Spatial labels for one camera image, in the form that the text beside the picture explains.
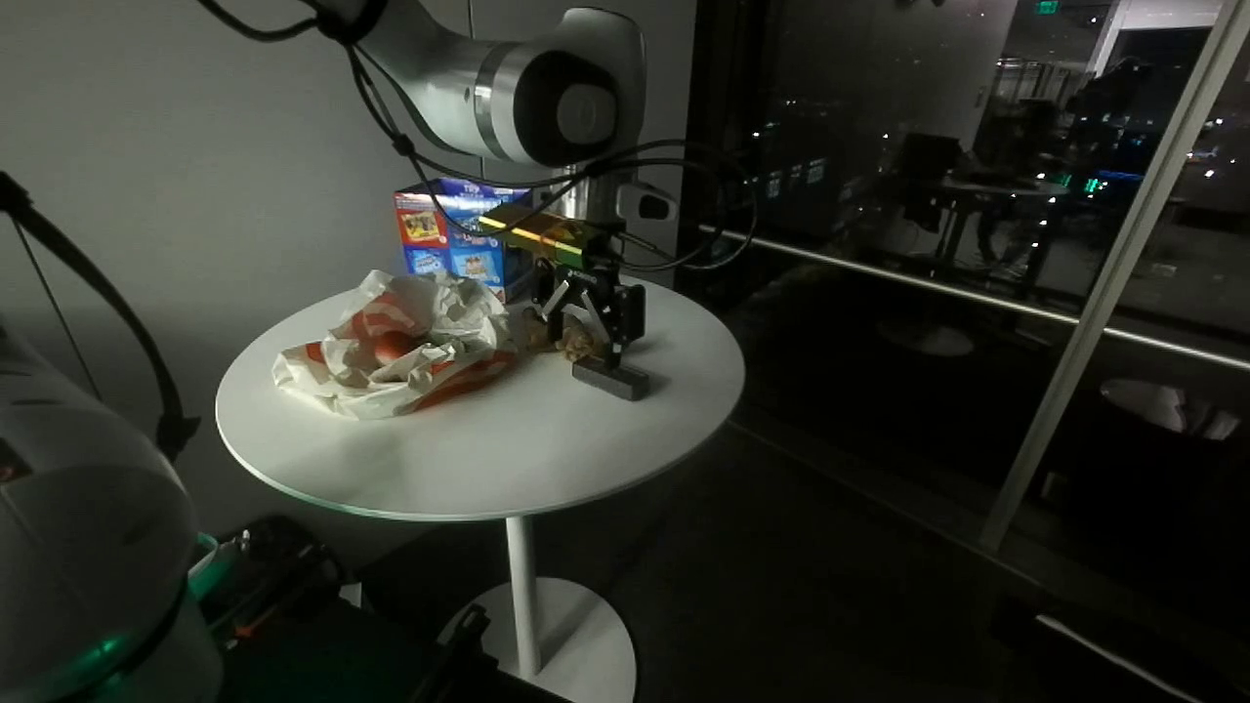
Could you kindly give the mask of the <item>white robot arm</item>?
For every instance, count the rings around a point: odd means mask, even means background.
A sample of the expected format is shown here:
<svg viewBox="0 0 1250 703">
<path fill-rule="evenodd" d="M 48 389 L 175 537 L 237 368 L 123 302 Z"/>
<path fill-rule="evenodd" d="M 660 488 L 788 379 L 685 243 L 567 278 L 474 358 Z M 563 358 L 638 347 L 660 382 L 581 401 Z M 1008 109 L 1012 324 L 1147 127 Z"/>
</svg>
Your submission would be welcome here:
<svg viewBox="0 0 1250 703">
<path fill-rule="evenodd" d="M 581 170 L 573 224 L 591 225 L 581 267 L 547 293 L 547 328 L 573 358 L 617 369 L 646 332 L 646 293 L 621 281 L 621 161 L 646 121 L 646 48 L 634 21 L 573 2 L 538 40 L 474 40 L 422 0 L 307 0 L 318 28 L 374 67 L 422 136 L 509 169 Z"/>
</svg>

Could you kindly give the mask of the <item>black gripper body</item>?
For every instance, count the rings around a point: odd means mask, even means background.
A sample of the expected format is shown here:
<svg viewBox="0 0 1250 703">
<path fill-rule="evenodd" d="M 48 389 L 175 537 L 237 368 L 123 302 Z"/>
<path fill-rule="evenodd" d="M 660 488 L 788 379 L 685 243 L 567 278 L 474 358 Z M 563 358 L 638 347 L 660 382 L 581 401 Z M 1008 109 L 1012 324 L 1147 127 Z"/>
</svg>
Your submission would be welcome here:
<svg viewBox="0 0 1250 703">
<path fill-rule="evenodd" d="M 646 287 L 624 286 L 617 261 L 563 267 L 544 320 L 555 339 L 581 324 L 600 345 L 634 345 L 646 334 Z"/>
</svg>

